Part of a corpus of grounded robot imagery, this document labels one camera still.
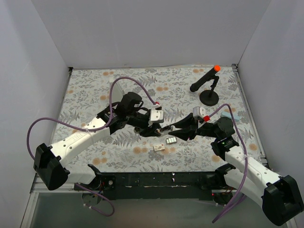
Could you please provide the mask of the staple strips tray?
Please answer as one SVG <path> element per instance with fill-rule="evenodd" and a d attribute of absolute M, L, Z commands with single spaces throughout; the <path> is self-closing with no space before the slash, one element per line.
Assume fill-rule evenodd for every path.
<path fill-rule="evenodd" d="M 167 144 L 174 144 L 174 143 L 177 143 L 177 138 L 174 136 L 174 137 L 169 137 L 166 139 L 166 143 Z"/>

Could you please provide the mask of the white staple box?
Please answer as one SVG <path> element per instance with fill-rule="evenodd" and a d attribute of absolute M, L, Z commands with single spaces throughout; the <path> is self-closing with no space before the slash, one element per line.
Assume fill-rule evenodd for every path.
<path fill-rule="evenodd" d="M 164 144 L 158 144 L 158 145 L 154 145 L 153 149 L 154 149 L 155 152 L 163 151 L 163 150 L 165 150 L 165 146 L 164 146 Z"/>

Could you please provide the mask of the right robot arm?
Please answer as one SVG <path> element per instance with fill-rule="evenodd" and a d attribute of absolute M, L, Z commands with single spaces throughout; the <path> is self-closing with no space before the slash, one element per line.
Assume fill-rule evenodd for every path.
<path fill-rule="evenodd" d="M 259 205 L 266 217 L 280 226 L 304 210 L 297 182 L 291 176 L 281 176 L 252 157 L 236 142 L 233 121 L 221 117 L 208 123 L 208 116 L 186 118 L 174 124 L 169 134 L 182 140 L 192 140 L 196 136 L 213 137 L 212 150 L 229 168 L 215 176 L 215 184 L 225 189 L 231 186 Z"/>

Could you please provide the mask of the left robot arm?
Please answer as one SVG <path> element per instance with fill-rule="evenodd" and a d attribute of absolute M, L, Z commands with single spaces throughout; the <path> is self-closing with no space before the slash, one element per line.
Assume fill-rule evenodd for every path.
<path fill-rule="evenodd" d="M 97 169 L 89 165 L 87 168 L 75 171 L 69 163 L 82 151 L 95 142 L 110 136 L 126 125 L 133 126 L 143 137 L 160 136 L 160 124 L 164 121 L 164 112 L 158 103 L 154 108 L 144 110 L 142 97 L 128 92 L 119 102 L 110 102 L 109 106 L 97 114 L 87 126 L 77 128 L 76 132 L 67 138 L 46 145 L 42 143 L 36 148 L 34 170 L 42 179 L 48 190 L 56 190 L 66 182 L 83 183 L 89 189 L 100 187 L 101 178 Z"/>

